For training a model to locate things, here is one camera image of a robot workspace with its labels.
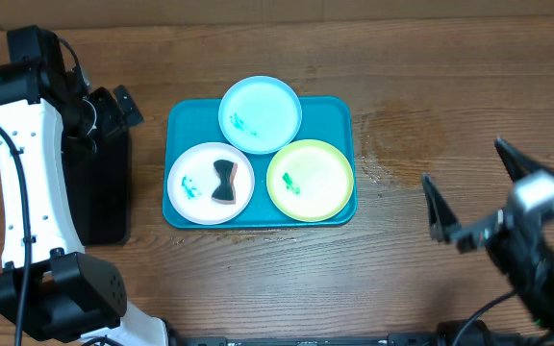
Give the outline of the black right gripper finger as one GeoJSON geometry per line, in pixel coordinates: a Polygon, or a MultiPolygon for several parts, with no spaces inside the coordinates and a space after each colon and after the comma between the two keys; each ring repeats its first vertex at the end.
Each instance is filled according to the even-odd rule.
{"type": "Polygon", "coordinates": [[[461,229],[461,223],[427,173],[422,174],[421,185],[428,209],[430,236],[437,242],[450,243],[452,234],[461,229]]]}
{"type": "Polygon", "coordinates": [[[518,151],[516,147],[505,139],[501,137],[497,138],[494,141],[494,147],[513,182],[538,171],[543,171],[554,177],[554,169],[518,151]]]}

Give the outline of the white pink plate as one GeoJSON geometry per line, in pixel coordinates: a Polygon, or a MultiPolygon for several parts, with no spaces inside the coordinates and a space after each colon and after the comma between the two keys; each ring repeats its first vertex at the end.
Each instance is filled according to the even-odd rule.
{"type": "Polygon", "coordinates": [[[238,216],[247,207],[255,188],[249,159],[237,148],[220,142],[195,145],[172,165],[167,178],[167,197],[185,219],[200,225],[217,225],[238,216]],[[227,160],[238,165],[234,179],[236,203],[224,205],[212,199],[219,179],[214,162],[227,160]]]}

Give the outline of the pink and black sponge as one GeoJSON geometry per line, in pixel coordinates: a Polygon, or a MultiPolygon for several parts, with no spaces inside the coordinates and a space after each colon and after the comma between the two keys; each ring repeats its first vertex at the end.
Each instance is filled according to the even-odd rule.
{"type": "Polygon", "coordinates": [[[214,162],[214,171],[219,179],[219,185],[212,194],[212,199],[215,202],[224,205],[234,205],[236,203],[234,179],[237,169],[238,165],[232,161],[217,160],[214,162]]]}

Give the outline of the light blue plate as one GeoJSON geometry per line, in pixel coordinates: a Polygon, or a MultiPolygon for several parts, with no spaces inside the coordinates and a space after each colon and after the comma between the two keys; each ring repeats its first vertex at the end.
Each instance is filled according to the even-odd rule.
{"type": "Polygon", "coordinates": [[[299,97],[289,85],[270,76],[252,76],[226,91],[217,119],[233,146],[248,154],[265,155],[293,141],[302,117],[299,97]]]}

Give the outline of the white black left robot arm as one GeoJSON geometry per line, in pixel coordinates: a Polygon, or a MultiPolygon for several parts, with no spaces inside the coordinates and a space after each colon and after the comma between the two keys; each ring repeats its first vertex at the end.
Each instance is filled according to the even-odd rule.
{"type": "Polygon", "coordinates": [[[86,345],[175,345],[169,323],[131,303],[116,266],[87,253],[131,231],[129,91],[92,88],[70,45],[29,26],[9,31],[0,65],[5,239],[0,314],[14,337],[86,345]]]}

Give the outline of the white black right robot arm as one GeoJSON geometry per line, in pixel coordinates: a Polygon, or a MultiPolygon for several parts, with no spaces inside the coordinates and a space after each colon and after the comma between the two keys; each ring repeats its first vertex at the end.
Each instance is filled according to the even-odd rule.
{"type": "Polygon", "coordinates": [[[511,290],[487,303],[467,320],[441,323],[440,345],[543,345],[554,343],[554,251],[543,229],[554,221],[554,170],[499,138],[494,147],[513,188],[505,206],[480,221],[464,226],[428,174],[421,177],[429,214],[430,236],[452,244],[464,254],[485,249],[511,290]],[[546,331],[542,337],[491,332],[481,316],[496,305],[518,297],[534,322],[546,331]]]}

